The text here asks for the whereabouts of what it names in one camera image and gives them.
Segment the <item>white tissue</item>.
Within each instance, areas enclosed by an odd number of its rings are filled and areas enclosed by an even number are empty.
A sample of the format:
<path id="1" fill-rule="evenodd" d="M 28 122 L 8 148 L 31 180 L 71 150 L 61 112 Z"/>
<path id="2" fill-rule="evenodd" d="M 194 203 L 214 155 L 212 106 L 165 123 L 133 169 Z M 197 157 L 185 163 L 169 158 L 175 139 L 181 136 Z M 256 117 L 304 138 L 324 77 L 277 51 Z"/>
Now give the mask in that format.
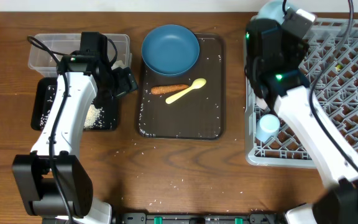
<path id="1" fill-rule="evenodd" d="M 114 62 L 114 64 L 112 65 L 111 69 L 115 70 L 117 68 L 126 68 L 126 65 L 123 63 L 122 60 L 117 60 Z"/>

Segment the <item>orange carrot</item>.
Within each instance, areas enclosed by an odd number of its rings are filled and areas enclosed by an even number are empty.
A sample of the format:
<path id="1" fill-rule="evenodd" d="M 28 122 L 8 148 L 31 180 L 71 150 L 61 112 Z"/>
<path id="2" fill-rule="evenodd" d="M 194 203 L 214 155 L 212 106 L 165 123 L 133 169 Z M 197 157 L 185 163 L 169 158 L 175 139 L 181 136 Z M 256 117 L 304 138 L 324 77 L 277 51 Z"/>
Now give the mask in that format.
<path id="1" fill-rule="evenodd" d="M 155 86 L 151 89 L 151 94 L 153 95 L 162 95 L 166 93 L 171 93 L 174 91 L 184 90 L 188 88 L 188 85 L 178 84 L 178 85 L 165 85 L 165 86 Z"/>

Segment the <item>white rice grains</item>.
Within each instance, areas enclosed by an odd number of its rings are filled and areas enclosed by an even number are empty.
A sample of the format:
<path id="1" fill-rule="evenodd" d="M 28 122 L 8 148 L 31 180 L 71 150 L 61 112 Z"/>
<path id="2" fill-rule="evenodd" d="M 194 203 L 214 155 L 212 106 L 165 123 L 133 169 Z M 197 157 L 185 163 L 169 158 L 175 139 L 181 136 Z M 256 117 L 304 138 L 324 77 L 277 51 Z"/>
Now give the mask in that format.
<path id="1" fill-rule="evenodd" d="M 46 88 L 45 96 L 41 97 L 41 116 L 40 116 L 40 128 L 43 129 L 47 123 L 50 110 L 52 109 L 53 101 L 56 94 L 56 85 L 49 85 Z M 102 128 L 104 122 L 102 119 L 103 109 L 97 109 L 91 104 L 85 119 L 84 128 L 93 129 L 93 128 Z"/>

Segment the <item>dark blue plate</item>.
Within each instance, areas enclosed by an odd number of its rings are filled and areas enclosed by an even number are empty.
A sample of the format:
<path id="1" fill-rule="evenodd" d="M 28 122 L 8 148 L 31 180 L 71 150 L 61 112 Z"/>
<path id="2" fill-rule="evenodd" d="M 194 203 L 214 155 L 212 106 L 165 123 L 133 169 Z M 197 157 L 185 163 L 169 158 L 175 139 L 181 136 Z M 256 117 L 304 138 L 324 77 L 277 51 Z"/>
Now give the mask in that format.
<path id="1" fill-rule="evenodd" d="M 141 53 L 144 63 L 152 71 L 174 77 L 195 65 L 200 55 L 200 44 L 191 30 L 167 24 L 156 27 L 146 35 Z"/>

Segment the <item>light blue plastic cup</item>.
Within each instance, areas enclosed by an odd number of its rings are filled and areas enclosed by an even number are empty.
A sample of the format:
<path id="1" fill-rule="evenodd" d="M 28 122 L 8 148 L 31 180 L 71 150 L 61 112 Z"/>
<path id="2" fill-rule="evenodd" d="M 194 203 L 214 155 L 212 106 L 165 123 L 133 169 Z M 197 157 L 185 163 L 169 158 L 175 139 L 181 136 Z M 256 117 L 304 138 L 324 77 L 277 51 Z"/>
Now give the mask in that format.
<path id="1" fill-rule="evenodd" d="M 255 137 L 261 141 L 266 142 L 272 137 L 275 137 L 280 129 L 279 119 L 272 115 L 263 115 L 257 122 Z"/>

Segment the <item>light blue bowl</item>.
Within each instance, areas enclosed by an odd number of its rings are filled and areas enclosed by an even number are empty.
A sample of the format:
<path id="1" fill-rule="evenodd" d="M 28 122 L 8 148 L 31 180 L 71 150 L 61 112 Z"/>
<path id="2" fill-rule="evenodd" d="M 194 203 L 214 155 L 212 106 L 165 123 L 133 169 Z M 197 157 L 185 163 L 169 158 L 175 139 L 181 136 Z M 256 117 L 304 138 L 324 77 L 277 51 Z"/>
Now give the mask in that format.
<path id="1" fill-rule="evenodd" d="M 269 1 L 259 10 L 256 19 L 272 19 L 282 24 L 285 20 L 282 11 L 283 0 Z"/>

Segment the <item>pink plastic cup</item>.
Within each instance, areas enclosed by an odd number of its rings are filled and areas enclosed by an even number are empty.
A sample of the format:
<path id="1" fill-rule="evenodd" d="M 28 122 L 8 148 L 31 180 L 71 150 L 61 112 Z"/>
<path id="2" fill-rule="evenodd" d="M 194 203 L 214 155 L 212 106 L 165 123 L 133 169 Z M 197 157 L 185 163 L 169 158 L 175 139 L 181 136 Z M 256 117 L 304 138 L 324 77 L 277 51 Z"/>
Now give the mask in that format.
<path id="1" fill-rule="evenodd" d="M 261 108 L 262 110 L 266 110 L 268 108 L 268 105 L 266 101 L 263 98 L 255 97 L 255 103 L 256 105 Z"/>

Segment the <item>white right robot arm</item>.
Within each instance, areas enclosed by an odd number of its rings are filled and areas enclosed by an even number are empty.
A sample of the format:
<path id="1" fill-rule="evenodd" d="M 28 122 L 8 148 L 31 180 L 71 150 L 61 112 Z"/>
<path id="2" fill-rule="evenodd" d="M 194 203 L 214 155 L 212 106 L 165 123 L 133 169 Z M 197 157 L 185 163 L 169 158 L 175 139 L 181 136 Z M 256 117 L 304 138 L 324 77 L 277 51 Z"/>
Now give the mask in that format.
<path id="1" fill-rule="evenodd" d="M 298 66 L 309 45 L 273 19 L 246 26 L 245 74 L 263 99 L 295 133 L 312 158 L 327 192 L 315 203 L 285 212 L 287 223 L 358 223 L 358 153 L 318 103 L 315 85 Z"/>

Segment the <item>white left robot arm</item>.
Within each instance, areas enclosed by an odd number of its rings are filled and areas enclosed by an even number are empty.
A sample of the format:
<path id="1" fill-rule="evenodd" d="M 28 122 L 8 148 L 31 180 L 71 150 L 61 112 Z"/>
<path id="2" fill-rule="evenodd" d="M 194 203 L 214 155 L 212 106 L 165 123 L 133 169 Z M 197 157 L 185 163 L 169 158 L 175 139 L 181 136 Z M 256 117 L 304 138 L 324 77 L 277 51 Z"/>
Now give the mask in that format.
<path id="1" fill-rule="evenodd" d="M 57 66 L 55 98 L 37 142 L 18 154 L 12 172 L 29 215 L 44 223 L 112 223 L 113 208 L 93 194 L 79 161 L 86 115 L 107 91 L 120 98 L 137 89 L 129 67 L 114 67 L 97 55 L 64 55 Z"/>

